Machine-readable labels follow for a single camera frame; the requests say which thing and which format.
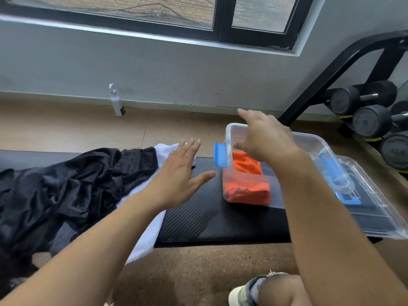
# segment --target black metal frame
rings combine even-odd
[[[384,49],[367,81],[356,87],[364,94],[365,86],[370,82],[390,78],[395,67],[408,49],[408,30],[382,33],[365,37],[347,47],[332,63],[310,84],[308,88],[279,117],[285,126],[291,125],[311,105],[326,103],[336,89],[328,89],[354,62],[371,51]]]
[[[147,20],[135,20],[125,17],[104,16],[94,13],[73,12],[58,8],[16,5],[10,3],[10,0],[0,0],[0,13],[126,31],[291,50],[309,13],[313,0],[296,0],[284,33],[232,27],[236,1],[237,0],[216,0],[212,29],[204,29],[199,26],[193,27]]]

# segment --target baseboard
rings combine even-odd
[[[66,95],[45,95],[40,93],[24,93],[24,92],[11,92],[0,91],[0,99],[3,100],[28,100],[28,101],[53,101],[53,102],[69,102],[69,103],[81,103],[111,106],[110,99],[95,98],[95,97],[72,97]],[[176,104],[176,103],[160,103],[160,102],[148,102],[148,101],[134,101],[122,99],[123,105],[129,108],[140,109],[154,109],[163,111],[185,111],[194,113],[208,113],[208,114],[224,114],[224,115],[236,115],[237,107],[225,107],[225,106],[203,106],[203,105],[190,105],[190,104]],[[279,117],[283,112],[275,110],[263,110],[264,113]],[[321,115],[321,114],[301,114],[299,120],[307,121],[322,121],[322,122],[338,122],[338,117],[334,115]]]

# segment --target orange cloth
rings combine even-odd
[[[243,151],[234,151],[232,153],[232,163],[239,172],[263,175],[261,164]],[[225,182],[223,186],[224,195],[226,195],[230,203],[252,205],[268,205],[271,203],[271,189],[266,182],[236,181],[235,178],[231,178],[231,181]]]

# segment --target white cloth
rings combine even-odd
[[[116,206],[119,207],[128,196],[136,194],[143,190],[146,187],[146,185],[156,176],[156,174],[160,172],[160,169],[163,166],[166,159],[169,157],[170,152],[172,150],[175,150],[177,146],[178,144],[174,144],[171,146],[165,144],[158,144],[154,146],[154,148],[156,149],[157,164],[159,168],[148,180],[141,183],[132,191],[130,191],[129,195],[123,197]],[[126,264],[133,262],[141,257],[144,257],[153,251],[153,247],[157,237],[159,236],[160,228],[162,226],[165,213],[166,211],[162,211],[153,219],[153,221],[151,221],[149,226],[146,228],[146,230],[143,232],[143,234],[137,241],[135,248],[133,248],[132,252],[130,253],[129,258],[126,260]]]

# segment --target black window frame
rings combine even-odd
[[[1,14],[288,51],[293,49],[313,0],[296,0],[283,33],[233,27],[237,0],[216,0],[212,29],[9,2],[0,0]]]

